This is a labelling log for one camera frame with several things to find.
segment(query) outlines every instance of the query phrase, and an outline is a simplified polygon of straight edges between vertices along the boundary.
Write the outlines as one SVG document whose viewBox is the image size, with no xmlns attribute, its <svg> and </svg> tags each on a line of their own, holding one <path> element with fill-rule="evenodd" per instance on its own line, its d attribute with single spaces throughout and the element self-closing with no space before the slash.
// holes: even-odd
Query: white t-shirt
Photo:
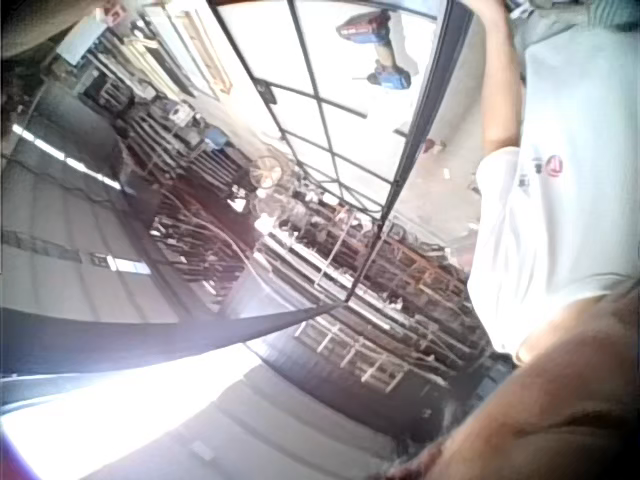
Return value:
<svg viewBox="0 0 640 480">
<path fill-rule="evenodd" d="M 527 51 L 521 148 L 480 164 L 469 293 L 496 350 L 640 276 L 636 33 L 574 28 Z"/>
</svg>

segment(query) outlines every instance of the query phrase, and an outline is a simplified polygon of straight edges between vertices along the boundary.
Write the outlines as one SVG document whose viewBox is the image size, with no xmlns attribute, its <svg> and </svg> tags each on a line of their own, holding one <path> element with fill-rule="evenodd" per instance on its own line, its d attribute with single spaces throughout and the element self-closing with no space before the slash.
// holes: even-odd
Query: hand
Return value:
<svg viewBox="0 0 640 480">
<path fill-rule="evenodd" d="M 495 20 L 504 20 L 507 16 L 507 8 L 504 0 L 460 0 L 478 15 L 486 24 Z"/>
</svg>

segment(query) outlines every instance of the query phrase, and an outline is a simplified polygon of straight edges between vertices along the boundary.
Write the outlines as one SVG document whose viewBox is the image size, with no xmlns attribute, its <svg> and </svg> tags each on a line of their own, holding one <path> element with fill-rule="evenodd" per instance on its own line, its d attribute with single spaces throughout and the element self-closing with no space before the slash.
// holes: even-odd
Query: person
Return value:
<svg viewBox="0 0 640 480">
<path fill-rule="evenodd" d="M 576 27 L 529 47 L 521 135 L 504 3 L 465 3 L 486 33 L 468 288 L 494 347 L 521 366 L 383 478 L 640 478 L 637 29 Z"/>
</svg>

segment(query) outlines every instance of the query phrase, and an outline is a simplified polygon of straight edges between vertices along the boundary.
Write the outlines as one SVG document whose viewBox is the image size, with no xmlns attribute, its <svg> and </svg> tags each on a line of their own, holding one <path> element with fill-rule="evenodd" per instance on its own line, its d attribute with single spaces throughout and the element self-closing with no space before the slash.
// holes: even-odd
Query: cordless drill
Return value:
<svg viewBox="0 0 640 480">
<path fill-rule="evenodd" d="M 361 13 L 349 18 L 336 31 L 341 38 L 354 43 L 373 43 L 378 59 L 373 73 L 366 77 L 369 83 L 392 90 L 406 90 L 411 87 L 411 75 L 396 63 L 389 37 L 390 19 L 387 10 Z"/>
</svg>

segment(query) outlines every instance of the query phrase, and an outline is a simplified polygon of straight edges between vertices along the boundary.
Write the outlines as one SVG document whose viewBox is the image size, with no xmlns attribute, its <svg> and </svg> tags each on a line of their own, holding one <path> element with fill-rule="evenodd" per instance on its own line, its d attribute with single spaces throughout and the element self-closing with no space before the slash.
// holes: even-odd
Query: logo on shirt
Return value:
<svg viewBox="0 0 640 480">
<path fill-rule="evenodd" d="M 544 171 L 552 178 L 559 177 L 562 173 L 563 162 L 559 155 L 552 155 L 547 159 L 544 165 Z"/>
</svg>

